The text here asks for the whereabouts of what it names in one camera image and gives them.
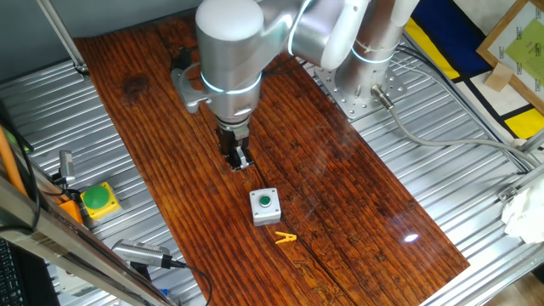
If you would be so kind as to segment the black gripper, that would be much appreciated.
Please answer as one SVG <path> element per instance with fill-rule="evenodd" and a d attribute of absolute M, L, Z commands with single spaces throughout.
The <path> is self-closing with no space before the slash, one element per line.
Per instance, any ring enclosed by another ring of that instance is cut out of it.
<path fill-rule="evenodd" d="M 219 122 L 216 133 L 220 149 L 228 150 L 224 159 L 231 169 L 239 171 L 254 164 L 248 149 L 250 130 L 247 122 L 236 125 Z"/>

